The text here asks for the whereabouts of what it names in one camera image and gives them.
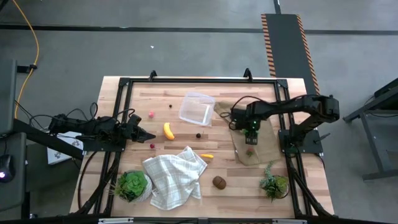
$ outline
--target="plant pot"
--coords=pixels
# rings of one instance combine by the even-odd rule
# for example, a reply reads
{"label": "plant pot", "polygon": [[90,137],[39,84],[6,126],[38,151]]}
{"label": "plant pot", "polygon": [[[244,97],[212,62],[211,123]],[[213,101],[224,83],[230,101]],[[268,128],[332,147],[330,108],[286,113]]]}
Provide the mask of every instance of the plant pot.
{"label": "plant pot", "polygon": [[280,197],[277,197],[277,199],[286,198],[286,196],[289,194],[289,189],[290,189],[290,186],[289,186],[289,181],[288,181],[287,184],[286,184],[286,191]]}
{"label": "plant pot", "polygon": [[[138,170],[129,170],[126,171],[126,173],[132,173],[132,172],[137,172]],[[152,193],[152,181],[150,180],[149,176],[144,174],[145,179],[148,181],[148,184],[145,186],[145,189],[142,191],[142,194],[140,196],[138,196],[138,198],[135,198],[134,200],[132,200],[131,202],[143,202],[145,201]],[[126,200],[125,198],[119,197],[121,200],[125,201],[125,202],[129,202],[128,200]]]}

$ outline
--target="computer mouse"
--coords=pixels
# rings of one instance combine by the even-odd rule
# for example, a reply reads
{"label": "computer mouse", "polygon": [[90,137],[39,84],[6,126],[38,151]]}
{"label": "computer mouse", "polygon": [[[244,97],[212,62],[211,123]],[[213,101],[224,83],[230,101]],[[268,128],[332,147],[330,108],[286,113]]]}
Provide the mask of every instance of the computer mouse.
{"label": "computer mouse", "polygon": [[0,183],[8,183],[15,176],[14,159],[12,155],[0,156]]}

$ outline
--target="wooden table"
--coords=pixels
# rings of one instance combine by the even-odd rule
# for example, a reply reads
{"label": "wooden table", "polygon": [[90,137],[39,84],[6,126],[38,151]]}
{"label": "wooden table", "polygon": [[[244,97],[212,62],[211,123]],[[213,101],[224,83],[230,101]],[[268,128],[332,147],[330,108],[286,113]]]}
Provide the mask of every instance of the wooden table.
{"label": "wooden table", "polygon": [[[120,77],[104,77],[98,98],[98,116],[111,116],[113,113],[116,91]],[[306,94],[304,81],[301,78],[287,79],[290,97]],[[162,155],[178,154],[185,146],[190,146],[197,154],[213,154],[215,158],[200,177],[202,199],[190,197],[181,207],[163,211],[150,205],[150,199],[141,203],[127,203],[118,197],[114,198],[112,216],[114,217],[217,217],[217,218],[293,218],[292,199],[289,195],[280,200],[265,198],[265,191],[259,188],[259,181],[264,177],[267,164],[246,167],[239,163],[234,154],[234,147],[229,133],[228,124],[216,113],[213,113],[211,126],[198,126],[178,118],[183,97],[188,91],[197,91],[210,95],[217,101],[235,102],[238,98],[251,95],[266,101],[275,101],[274,88],[270,84],[232,84],[232,83],[135,83],[132,88],[131,108],[142,118],[139,126],[157,137],[144,144],[127,142],[122,153],[118,174],[131,169],[142,169],[142,161]],[[245,99],[247,104],[252,100]],[[154,118],[148,113],[153,110]],[[295,113],[296,123],[300,123],[308,114]],[[279,119],[271,116],[271,123],[277,136]],[[175,139],[170,141],[163,135],[163,124],[171,123]],[[330,213],[333,213],[330,193],[326,181],[325,170],[321,160],[311,154],[303,154],[303,166],[308,188],[317,200]],[[85,202],[93,193],[100,179],[104,153],[97,153],[88,165],[83,178],[81,196]],[[276,162],[272,168],[273,174],[286,175],[285,159]],[[227,181],[227,188],[218,190],[212,184],[214,176],[219,175]],[[303,196],[298,189],[298,199],[303,212]],[[105,191],[102,207],[106,204]],[[77,188],[73,198],[71,212],[77,208]]]}

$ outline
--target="clear plastic container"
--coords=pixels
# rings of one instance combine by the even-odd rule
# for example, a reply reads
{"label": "clear plastic container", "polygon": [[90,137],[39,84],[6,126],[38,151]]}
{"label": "clear plastic container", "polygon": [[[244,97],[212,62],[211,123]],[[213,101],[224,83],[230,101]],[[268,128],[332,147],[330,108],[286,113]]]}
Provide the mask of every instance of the clear plastic container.
{"label": "clear plastic container", "polygon": [[180,119],[194,124],[211,125],[216,100],[201,93],[188,92],[180,108]]}

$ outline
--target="white cloth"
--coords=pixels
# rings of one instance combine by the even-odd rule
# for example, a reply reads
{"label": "white cloth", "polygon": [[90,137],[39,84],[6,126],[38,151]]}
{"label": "white cloth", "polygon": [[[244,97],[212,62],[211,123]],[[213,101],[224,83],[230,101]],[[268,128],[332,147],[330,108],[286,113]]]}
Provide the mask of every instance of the white cloth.
{"label": "white cloth", "polygon": [[201,198],[198,180],[207,163],[189,146],[177,156],[149,158],[142,165],[155,185],[151,205],[170,210],[183,205],[191,194],[197,199]]}

